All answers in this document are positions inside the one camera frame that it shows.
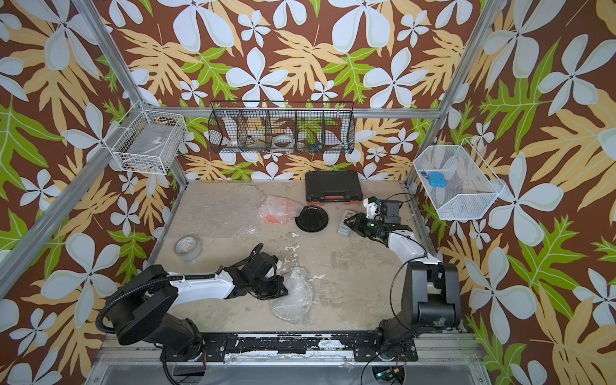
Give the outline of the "black dinner plate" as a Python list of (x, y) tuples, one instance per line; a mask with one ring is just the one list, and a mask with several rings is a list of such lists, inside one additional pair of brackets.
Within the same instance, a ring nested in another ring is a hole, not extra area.
[(325, 209), (316, 205), (304, 206), (300, 214), (295, 218), (295, 224), (304, 232), (317, 233), (324, 230), (329, 223), (329, 217)]

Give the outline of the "orange plastic plate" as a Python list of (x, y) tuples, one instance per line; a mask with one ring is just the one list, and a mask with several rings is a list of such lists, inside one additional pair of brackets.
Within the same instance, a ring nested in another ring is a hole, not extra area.
[(283, 225), (295, 218), (295, 206), (287, 203), (264, 204), (259, 216), (271, 225)]

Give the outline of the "clear bubble wrap sheet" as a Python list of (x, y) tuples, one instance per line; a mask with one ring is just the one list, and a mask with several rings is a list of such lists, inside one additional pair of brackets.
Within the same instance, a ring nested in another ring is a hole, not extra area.
[(286, 197), (269, 195), (258, 208), (258, 217), (271, 225), (293, 221), (303, 210), (303, 205)]

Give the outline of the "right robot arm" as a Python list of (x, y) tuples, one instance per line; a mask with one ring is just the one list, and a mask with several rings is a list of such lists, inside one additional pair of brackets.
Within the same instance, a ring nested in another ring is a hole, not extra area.
[(381, 321), (376, 331), (375, 349), (381, 359), (410, 351), (420, 335), (457, 328), (462, 316), (457, 268), (430, 254), (401, 223), (402, 204), (369, 197), (363, 202), (365, 213), (344, 220), (351, 231), (385, 245), (401, 261), (396, 272), (404, 274), (400, 310)]

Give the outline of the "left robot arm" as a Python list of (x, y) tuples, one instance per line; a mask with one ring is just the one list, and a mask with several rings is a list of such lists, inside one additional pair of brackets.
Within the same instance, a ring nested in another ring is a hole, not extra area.
[(204, 338), (193, 321), (171, 315), (172, 307), (245, 295), (261, 301), (288, 295), (278, 274), (279, 259), (261, 249), (259, 244), (247, 258), (213, 273), (174, 274), (161, 265), (149, 266), (107, 299), (96, 327), (115, 335), (121, 345), (145, 341), (161, 346), (167, 355), (193, 360), (204, 351)]

